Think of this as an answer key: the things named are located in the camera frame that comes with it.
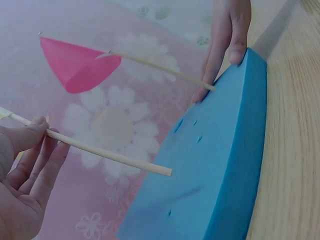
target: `bamboo skewer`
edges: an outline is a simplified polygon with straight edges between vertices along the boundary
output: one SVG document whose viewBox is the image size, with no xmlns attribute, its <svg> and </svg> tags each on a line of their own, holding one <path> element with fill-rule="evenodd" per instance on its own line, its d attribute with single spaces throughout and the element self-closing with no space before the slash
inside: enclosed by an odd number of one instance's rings
<svg viewBox="0 0 320 240">
<path fill-rule="evenodd" d="M 216 88 L 208 83 L 205 83 L 203 81 L 200 81 L 200 80 L 197 80 L 191 76 L 188 76 L 188 75 L 185 75 L 183 73 L 180 73 L 180 72 L 177 72 L 177 71 L 174 71 L 174 70 L 171 70 L 167 67 L 163 67 L 163 66 L 160 66 L 160 65 L 157 65 L 153 62 L 150 62 L 150 61 L 147 61 L 145 59 L 142 59 L 142 58 L 139 58 L 139 57 L 135 57 L 135 56 L 130 56 L 130 55 L 127 55 L 127 54 L 124 54 L 124 53 L 120 53 L 120 52 L 116 52 L 116 51 L 113 51 L 113 50 L 110 50 L 107 55 L 109 54 L 112 54 L 112 55 L 117 55 L 117 56 L 120 56 L 120 57 L 123 57 L 125 59 L 129 59 L 129 60 L 132 60 L 134 62 L 137 62 L 137 63 L 140 63 L 140 64 L 143 64 L 143 65 L 148 65 L 152 68 L 155 68 L 155 69 L 159 69 L 161 71 L 164 71 L 164 72 L 167 72 L 169 74 L 172 74 L 172 75 L 175 75 L 177 77 L 180 77 L 184 80 L 187 80 L 188 82 L 192 83 L 192 84 L 197 84 L 197 85 L 200 85 L 206 89 L 208 89 L 209 91 L 215 91 Z"/>
<path fill-rule="evenodd" d="M 9 118 L 14 119 L 14 120 L 26 125 L 26 126 L 31 124 L 30 120 L 25 119 L 22 116 L 16 115 L 13 112 L 10 112 L 10 111 L 4 109 L 3 107 L 0 107 L 0 115 L 1 114 L 3 114 L 3 117 L 9 117 Z M 143 162 L 143 161 L 134 160 L 130 157 L 127 157 L 127 156 L 124 156 L 124 155 L 121 155 L 121 154 L 118 154 L 118 153 L 115 153 L 115 152 L 112 152 L 109 150 L 104 150 L 101 148 L 90 146 L 90 145 L 87 145 L 83 142 L 75 140 L 71 137 L 64 136 L 60 133 L 54 132 L 50 129 L 47 129 L 45 134 L 53 139 L 59 140 L 61 142 L 64 142 L 64 143 L 69 144 L 71 146 L 74 146 L 78 149 L 81 149 L 86 152 L 98 155 L 103 158 L 107 158 L 107 159 L 116 161 L 118 163 L 122 163 L 125 165 L 129 165 L 129 166 L 132 166 L 135 168 L 139 168 L 139 169 L 142 169 L 145 171 L 153 172 L 153 173 L 164 175 L 164 176 L 169 176 L 169 177 L 172 176 L 172 169 L 171 168 L 156 165 L 156 164 L 153 164 L 150 162 Z"/>
</svg>

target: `hand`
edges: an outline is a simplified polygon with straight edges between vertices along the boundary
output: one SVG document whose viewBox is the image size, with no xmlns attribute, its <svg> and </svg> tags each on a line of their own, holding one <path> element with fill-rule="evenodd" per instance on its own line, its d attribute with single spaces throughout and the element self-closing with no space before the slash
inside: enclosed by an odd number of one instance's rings
<svg viewBox="0 0 320 240">
<path fill-rule="evenodd" d="M 228 47 L 229 62 L 236 65 L 242 62 L 251 22 L 250 0 L 214 0 L 213 7 L 211 43 L 202 67 L 202 81 L 208 84 L 215 81 Z M 192 102 L 201 102 L 207 93 L 206 88 L 199 88 Z"/>
<path fill-rule="evenodd" d="M 21 128 L 0 126 L 0 239 L 30 240 L 46 206 L 69 146 L 44 136 L 44 117 Z M 27 150 L 10 173 L 19 152 Z"/>
</svg>

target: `daisy print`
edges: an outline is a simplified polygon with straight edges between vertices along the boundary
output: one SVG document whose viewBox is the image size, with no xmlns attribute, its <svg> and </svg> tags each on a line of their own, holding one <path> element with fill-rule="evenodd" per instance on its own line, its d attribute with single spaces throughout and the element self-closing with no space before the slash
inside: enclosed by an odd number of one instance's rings
<svg viewBox="0 0 320 240">
<path fill-rule="evenodd" d="M 92 216 L 84 215 L 75 225 L 75 229 L 83 234 L 86 239 L 100 240 L 107 225 L 101 221 L 101 214 L 95 212 Z"/>
<path fill-rule="evenodd" d="M 100 87 L 80 93 L 81 104 L 68 105 L 63 127 L 79 141 L 148 162 L 151 154 L 158 152 L 156 136 L 159 130 L 154 123 L 146 120 L 148 104 L 136 103 L 135 95 L 131 88 L 116 85 L 106 94 Z M 80 154 L 81 162 L 87 169 L 103 163 L 103 171 L 114 179 L 140 173 L 138 168 L 77 148 L 71 151 Z"/>
<path fill-rule="evenodd" d="M 160 45 L 155 36 L 142 33 L 139 36 L 128 34 L 118 37 L 114 50 L 180 72 L 177 59 L 168 54 L 169 48 L 166 45 Z M 176 81 L 174 75 L 147 65 L 125 59 L 122 64 L 130 76 L 140 81 L 153 80 L 160 84 L 164 83 L 165 79 Z"/>
</svg>

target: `blue foam board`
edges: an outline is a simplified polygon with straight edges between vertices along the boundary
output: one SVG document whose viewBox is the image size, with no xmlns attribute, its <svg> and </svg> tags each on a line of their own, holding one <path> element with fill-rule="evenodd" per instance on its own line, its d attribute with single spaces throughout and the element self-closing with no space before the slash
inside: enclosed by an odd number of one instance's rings
<svg viewBox="0 0 320 240">
<path fill-rule="evenodd" d="M 267 63 L 250 48 L 169 131 L 118 231 L 120 240 L 244 240 L 260 178 Z"/>
</svg>

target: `pink triangle flag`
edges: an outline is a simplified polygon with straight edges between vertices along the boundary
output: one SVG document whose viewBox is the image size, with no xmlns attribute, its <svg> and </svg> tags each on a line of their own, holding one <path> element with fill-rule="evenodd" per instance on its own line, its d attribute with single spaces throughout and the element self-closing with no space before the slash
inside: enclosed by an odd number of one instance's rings
<svg viewBox="0 0 320 240">
<path fill-rule="evenodd" d="M 40 37 L 44 56 L 52 71 L 71 94 L 89 91 L 102 83 L 121 64 L 121 57 L 107 55 L 84 46 L 79 46 L 47 37 Z"/>
</svg>

